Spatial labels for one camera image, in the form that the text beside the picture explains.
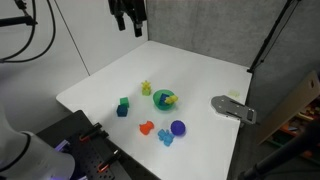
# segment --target orange toy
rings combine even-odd
[[[154,128],[154,125],[151,121],[147,121],[145,124],[140,124],[140,132],[144,135],[148,135],[150,130]]]

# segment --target toy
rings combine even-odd
[[[181,136],[186,132],[186,126],[182,121],[173,121],[171,124],[171,132],[176,136]]]
[[[148,81],[144,81],[141,84],[142,84],[142,95],[149,96],[151,94],[151,86],[150,86],[151,83]]]
[[[126,105],[119,105],[117,108],[118,117],[126,117],[128,114],[128,107]]]
[[[164,101],[166,104],[173,104],[176,101],[178,101],[178,96],[176,95],[172,95],[166,98],[166,100]]]
[[[151,121],[147,121],[145,124],[140,124],[140,132],[144,135],[148,135],[150,130],[154,128],[154,125]]]
[[[127,97],[121,98],[120,105],[125,105],[127,108],[129,108],[129,99]]]
[[[155,104],[155,106],[160,109],[160,110],[163,110],[163,111],[166,111],[166,110],[170,110],[174,103],[173,104],[167,104],[165,103],[164,105],[160,105],[160,98],[161,98],[161,95],[162,94],[166,94],[168,96],[173,96],[174,93],[170,90],[167,90],[167,89],[161,89],[161,90],[158,90],[156,91],[154,94],[153,94],[153,102]]]
[[[150,96],[150,94],[151,94],[151,89],[142,90],[142,95],[144,95],[144,96]]]
[[[162,93],[159,100],[160,106],[165,106],[167,103],[165,103],[166,99],[169,97],[169,95]]]
[[[159,136],[159,140],[160,141],[163,141],[164,145],[166,146],[170,146],[170,144],[173,142],[173,138],[174,138],[174,135],[171,134],[169,132],[169,130],[166,130],[164,131],[163,129],[161,129],[159,132],[158,132],[158,136]]]

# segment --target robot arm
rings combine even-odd
[[[9,125],[0,104],[0,169],[13,162],[23,151],[27,137],[14,131]]]
[[[75,161],[69,154],[55,151],[31,132],[16,132],[0,105],[0,179],[68,180]]]

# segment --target black metal frame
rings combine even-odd
[[[259,62],[262,54],[263,54],[264,51],[266,50],[266,48],[267,48],[270,40],[272,39],[272,36],[273,36],[274,32],[276,31],[278,25],[280,24],[280,22],[281,22],[281,20],[282,20],[282,18],[283,18],[283,16],[284,16],[284,14],[286,13],[286,11],[288,10],[288,8],[290,7],[292,1],[294,1],[294,0],[287,0],[286,4],[285,4],[284,7],[282,8],[282,10],[281,10],[281,12],[280,12],[280,14],[279,14],[279,16],[278,16],[278,18],[277,18],[277,20],[275,21],[272,29],[270,30],[267,38],[264,40],[264,42],[263,42],[263,44],[262,44],[262,46],[261,46],[261,48],[260,48],[257,56],[254,58],[254,60],[253,60],[253,62],[252,62],[252,64],[251,64],[250,69],[248,69],[247,72],[249,72],[249,73],[254,73],[254,70],[255,70],[255,68],[256,68],[256,66],[257,66],[257,64],[258,64],[258,62]]]

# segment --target white table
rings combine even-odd
[[[57,96],[72,112],[83,110],[92,123],[100,122],[110,139],[156,176],[165,180],[222,180],[227,178],[239,121],[215,113],[213,96],[240,93],[244,103],[251,74],[247,68],[148,41],[129,54]],[[171,111],[160,111],[152,95],[142,96],[141,82],[151,81],[153,92],[172,90],[179,101]],[[119,118],[121,97],[129,97],[128,116]],[[157,132],[174,120],[187,127],[170,147]],[[139,124],[151,120],[148,136]]]

